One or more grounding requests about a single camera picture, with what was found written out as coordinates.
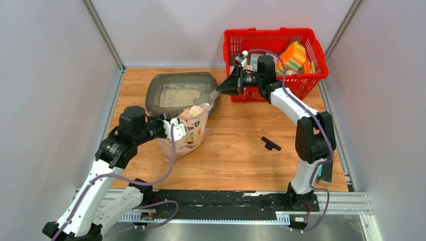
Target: purple cable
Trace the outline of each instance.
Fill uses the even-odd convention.
[[[167,173],[162,178],[160,178],[158,181],[155,181],[155,182],[137,182],[135,180],[131,180],[129,178],[125,178],[125,177],[122,177],[122,176],[117,175],[117,174],[102,174],[102,175],[99,175],[99,176],[93,178],[91,181],[89,181],[89,185],[87,185],[85,187],[85,189],[82,191],[81,195],[78,197],[77,201],[75,202],[75,205],[72,208],[68,218],[66,219],[66,222],[58,229],[58,231],[55,233],[55,235],[53,236],[51,241],[56,241],[56,239],[61,234],[61,232],[64,231],[64,229],[67,227],[68,223],[71,221],[71,219],[74,217],[74,214],[77,212],[77,209],[78,209],[79,205],[81,204],[81,202],[83,201],[84,196],[88,192],[89,188],[94,185],[94,182],[96,180],[98,180],[102,177],[114,177],[114,178],[118,178],[118,179],[130,182],[130,183],[133,183],[135,185],[141,185],[141,186],[151,186],[151,185],[155,185],[155,184],[158,184],[158,183],[164,181],[172,172],[174,163],[176,161],[176,150],[175,150],[176,146],[175,146],[175,143],[174,143],[174,135],[173,135],[173,132],[170,132],[170,133],[171,133],[171,142],[172,142],[172,163],[170,164],[169,170],[167,171]]]
[[[178,210],[178,208],[179,208],[179,205],[177,204],[177,202],[176,202],[176,201],[168,200],[168,201],[157,202],[157,203],[150,204],[150,205],[146,205],[146,206],[137,206],[137,207],[134,207],[132,210],[134,210],[134,209],[144,209],[144,208],[149,208],[149,207],[158,206],[158,205],[165,204],[165,203],[174,203],[174,205],[176,205],[176,209],[175,209],[174,213],[173,213],[173,214],[172,214],[172,215],[171,215],[168,219],[166,219],[164,222],[161,222],[161,223],[158,223],[158,224],[155,224],[155,225],[151,225],[151,226],[146,226],[145,228],[155,228],[155,227],[160,227],[160,226],[163,226],[163,225],[165,225],[166,223],[168,223],[168,222],[169,222],[172,218],[174,218],[174,217],[176,216],[176,214],[177,214],[177,210]],[[106,234],[104,237],[113,236],[113,235],[116,235],[116,234],[118,234],[118,233],[125,232],[125,231],[129,231],[129,230],[132,230],[132,229],[135,229],[135,227],[128,227],[128,228],[124,228],[124,229],[122,229],[122,230],[120,230],[120,231],[113,232],[113,233],[110,233],[110,234]]]
[[[281,57],[278,54],[276,54],[276,53],[274,53],[272,51],[266,50],[266,49],[252,49],[252,50],[249,50],[247,52],[251,53],[251,52],[255,52],[255,51],[262,51],[262,52],[266,52],[266,53],[272,54],[275,57],[277,57],[277,59],[281,62],[282,66],[283,66],[283,70],[284,70],[283,79],[282,79],[282,88],[284,90],[284,93],[286,93],[288,97],[290,97],[294,102],[296,102],[297,105],[299,105],[302,109],[304,109],[313,118],[313,121],[315,121],[316,125],[318,126],[319,132],[321,132],[321,135],[323,136],[324,140],[326,141],[327,147],[329,149],[330,156],[327,158],[327,160],[316,164],[316,166],[315,166],[315,168],[314,168],[314,170],[312,172],[312,175],[311,175],[311,177],[309,179],[309,185],[310,185],[310,187],[313,190],[325,191],[327,193],[327,201],[326,201],[326,205],[324,207],[324,212],[321,215],[321,218],[319,219],[319,221],[314,226],[312,226],[312,227],[310,227],[308,229],[303,230],[303,232],[309,232],[309,231],[314,230],[316,227],[318,227],[318,225],[323,221],[324,216],[326,215],[327,209],[329,207],[330,192],[326,188],[314,187],[313,186],[313,180],[314,180],[314,178],[316,176],[316,172],[318,171],[318,168],[320,167],[320,165],[327,164],[327,163],[330,163],[330,162],[333,161],[333,159],[334,159],[333,148],[332,148],[332,145],[331,145],[331,143],[329,141],[329,138],[326,135],[326,132],[324,131],[323,127],[320,124],[320,121],[316,118],[316,116],[312,113],[312,111],[310,111],[308,108],[305,108],[305,106],[303,105],[303,103],[301,102],[301,100],[299,100],[298,98],[294,97],[292,94],[289,94],[288,91],[287,91],[287,89],[285,88],[285,64],[284,64],[284,61],[282,61]]]

